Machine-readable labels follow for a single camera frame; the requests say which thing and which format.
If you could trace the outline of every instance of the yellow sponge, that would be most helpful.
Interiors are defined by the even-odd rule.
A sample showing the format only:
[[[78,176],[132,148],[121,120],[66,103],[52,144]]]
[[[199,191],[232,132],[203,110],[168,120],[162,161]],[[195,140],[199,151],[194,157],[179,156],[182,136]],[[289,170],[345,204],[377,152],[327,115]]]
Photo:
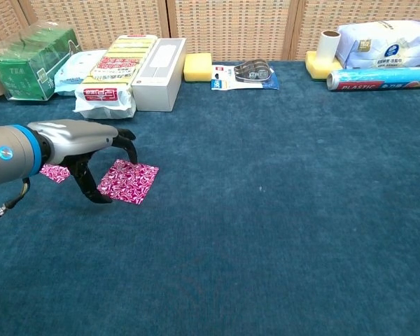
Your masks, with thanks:
[[[211,53],[187,54],[183,77],[186,82],[211,82]]]
[[[335,59],[332,64],[320,65],[316,62],[316,51],[307,51],[305,56],[305,65],[311,77],[313,79],[327,79],[331,71],[342,69],[340,62]]]

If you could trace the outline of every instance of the blue ring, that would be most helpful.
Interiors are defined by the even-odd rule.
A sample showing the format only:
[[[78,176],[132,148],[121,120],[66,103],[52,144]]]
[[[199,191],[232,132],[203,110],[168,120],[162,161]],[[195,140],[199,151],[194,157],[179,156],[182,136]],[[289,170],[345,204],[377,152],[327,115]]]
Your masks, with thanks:
[[[33,154],[34,154],[34,164],[33,169],[31,169],[29,176],[36,175],[39,173],[39,170],[41,169],[42,165],[42,151],[41,147],[39,146],[39,142],[37,141],[34,134],[32,134],[27,128],[21,126],[21,125],[11,125],[11,127],[17,128],[21,133],[23,133],[29,143],[31,144],[31,147],[33,148]]]

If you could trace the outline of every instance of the black cable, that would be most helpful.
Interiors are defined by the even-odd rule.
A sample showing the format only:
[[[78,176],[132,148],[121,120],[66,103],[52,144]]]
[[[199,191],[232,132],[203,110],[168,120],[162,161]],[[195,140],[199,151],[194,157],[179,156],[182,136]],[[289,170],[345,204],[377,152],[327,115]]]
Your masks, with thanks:
[[[26,178],[22,179],[22,182],[23,182],[23,187],[22,187],[22,190],[20,191],[20,194],[15,199],[11,199],[11,200],[5,202],[0,207],[0,217],[2,217],[7,212],[7,210],[12,209],[13,207],[15,207],[15,205],[20,200],[22,200],[22,198],[28,193],[28,190],[31,187],[31,183],[29,181],[29,178],[26,177]]]

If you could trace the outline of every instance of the white box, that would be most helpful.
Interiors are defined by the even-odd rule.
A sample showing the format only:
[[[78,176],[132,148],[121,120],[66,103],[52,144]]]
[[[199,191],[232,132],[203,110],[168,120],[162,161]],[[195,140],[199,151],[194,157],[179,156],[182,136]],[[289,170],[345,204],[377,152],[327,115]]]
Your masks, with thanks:
[[[132,81],[138,111],[171,112],[182,83],[186,38],[159,38]]]

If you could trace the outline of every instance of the red label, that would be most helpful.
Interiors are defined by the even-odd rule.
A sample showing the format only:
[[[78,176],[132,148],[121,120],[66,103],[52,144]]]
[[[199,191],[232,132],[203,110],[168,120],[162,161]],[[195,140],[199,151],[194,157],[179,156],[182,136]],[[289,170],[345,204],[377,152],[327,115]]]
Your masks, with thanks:
[[[365,82],[345,82],[339,83],[337,90],[373,90],[378,89],[384,84],[383,80]]]
[[[84,89],[84,98],[87,101],[114,102],[118,100],[117,89]]]

